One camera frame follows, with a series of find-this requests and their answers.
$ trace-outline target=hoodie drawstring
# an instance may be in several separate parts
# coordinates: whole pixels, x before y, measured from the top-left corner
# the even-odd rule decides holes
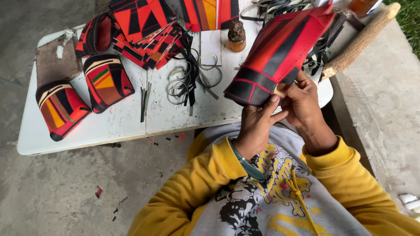
[[[306,207],[305,203],[303,202],[302,193],[300,192],[299,187],[297,185],[296,175],[295,175],[295,172],[294,172],[294,165],[291,166],[291,177],[292,177],[292,180],[286,179],[286,184],[292,191],[294,191],[294,196],[299,201],[300,205],[302,206],[303,211],[306,214],[307,220],[309,221],[309,225],[310,225],[311,229],[313,230],[313,232],[315,233],[316,236],[319,236],[319,232],[316,229],[315,224],[312,221],[311,216],[309,215],[308,208]]]

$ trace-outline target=wooden handle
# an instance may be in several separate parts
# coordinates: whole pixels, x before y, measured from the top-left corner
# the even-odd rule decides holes
[[[356,57],[372,42],[382,29],[395,17],[401,8],[399,3],[392,3],[379,13],[350,43],[337,58],[325,64],[321,81],[330,78],[349,66]]]

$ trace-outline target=green watch strap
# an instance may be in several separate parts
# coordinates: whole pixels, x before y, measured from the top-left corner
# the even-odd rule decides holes
[[[229,144],[231,145],[231,148],[233,150],[233,152],[235,153],[239,163],[241,163],[242,167],[244,168],[244,170],[247,172],[247,174],[249,174],[250,176],[252,176],[254,179],[257,179],[259,181],[263,181],[265,180],[265,176],[263,173],[261,173],[261,171],[255,169],[251,164],[248,163],[248,161],[243,158],[241,156],[241,154],[239,154],[239,152],[236,150],[236,148],[233,146],[232,142],[230,139],[229,140]]]

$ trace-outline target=plastic bottle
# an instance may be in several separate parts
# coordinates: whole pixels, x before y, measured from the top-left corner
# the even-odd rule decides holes
[[[382,0],[352,0],[349,9],[354,11],[359,18],[372,13]]]

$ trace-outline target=fingernail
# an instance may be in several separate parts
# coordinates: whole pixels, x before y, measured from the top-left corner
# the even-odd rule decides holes
[[[275,95],[275,94],[271,95],[270,101],[277,102],[277,100],[278,100],[278,96],[277,95]]]

